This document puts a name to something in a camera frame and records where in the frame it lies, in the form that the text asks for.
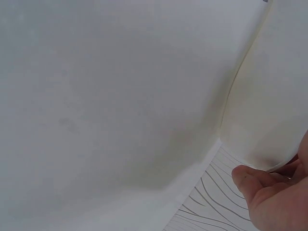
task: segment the white surface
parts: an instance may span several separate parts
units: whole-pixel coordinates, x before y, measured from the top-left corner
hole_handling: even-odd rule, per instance
[[[263,170],[286,164],[308,128],[308,1],[274,1],[228,99],[220,138]]]
[[[146,226],[214,144],[265,5],[2,0],[1,230]]]

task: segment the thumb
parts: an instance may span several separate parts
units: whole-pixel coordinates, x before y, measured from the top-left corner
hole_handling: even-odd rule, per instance
[[[263,188],[259,179],[248,173],[249,170],[250,167],[241,165],[232,171],[233,182],[245,197],[248,208],[250,207],[256,193]]]

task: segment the wavy line pattern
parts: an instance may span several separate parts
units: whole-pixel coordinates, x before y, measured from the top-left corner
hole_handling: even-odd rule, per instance
[[[231,171],[243,162],[222,147],[165,231],[257,231]]]

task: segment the hand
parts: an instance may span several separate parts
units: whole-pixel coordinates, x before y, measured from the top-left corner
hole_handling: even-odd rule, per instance
[[[308,132],[292,163],[273,173],[238,166],[232,177],[258,229],[308,231]]]

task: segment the white backdrop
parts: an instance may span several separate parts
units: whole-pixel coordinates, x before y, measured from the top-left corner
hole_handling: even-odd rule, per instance
[[[215,142],[264,9],[2,0],[1,230],[155,230]]]

